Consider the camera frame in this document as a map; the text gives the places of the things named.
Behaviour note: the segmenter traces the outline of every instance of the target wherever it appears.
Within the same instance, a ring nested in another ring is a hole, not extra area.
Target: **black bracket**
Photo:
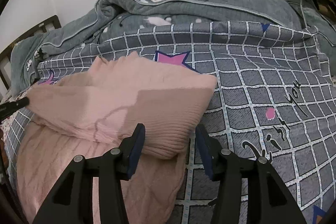
[[[135,173],[145,131],[139,123],[119,148],[91,159],[75,156],[48,193],[33,224],[93,224],[93,177],[99,178],[101,224],[128,224],[120,180],[129,180]]]
[[[23,97],[15,102],[7,102],[0,105],[0,122],[14,114],[19,109],[29,105],[28,97]]]
[[[248,179],[247,224],[306,224],[295,199],[271,165],[271,154],[268,160],[264,150],[260,155],[250,146],[256,160],[240,158],[223,149],[202,124],[195,132],[206,175],[220,181],[211,224],[239,223],[242,178]]]

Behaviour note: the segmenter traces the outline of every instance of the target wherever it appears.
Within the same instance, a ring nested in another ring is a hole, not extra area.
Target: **pink blanket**
[[[87,72],[27,94],[36,115],[17,157],[17,191],[32,223],[46,195],[75,155],[101,156],[138,122],[146,140],[137,171],[122,191],[130,224],[165,223],[185,170],[189,133],[206,110],[216,78],[139,57],[96,58]],[[94,222],[100,223],[97,181]]]

